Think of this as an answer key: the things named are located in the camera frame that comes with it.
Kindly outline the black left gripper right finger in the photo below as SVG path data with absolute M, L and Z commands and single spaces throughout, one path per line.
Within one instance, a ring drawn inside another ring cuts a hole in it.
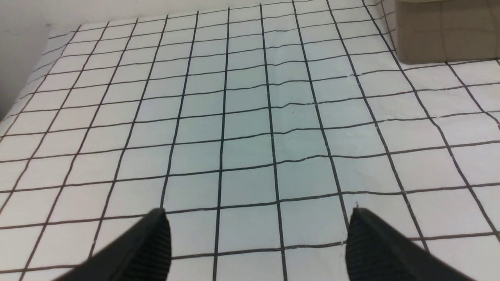
M 370 210 L 359 207 L 350 217 L 345 265 L 351 281 L 470 280 Z

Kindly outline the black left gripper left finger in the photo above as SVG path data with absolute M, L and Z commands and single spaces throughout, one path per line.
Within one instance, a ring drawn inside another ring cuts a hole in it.
M 172 262 L 170 224 L 155 208 L 57 281 L 166 281 Z

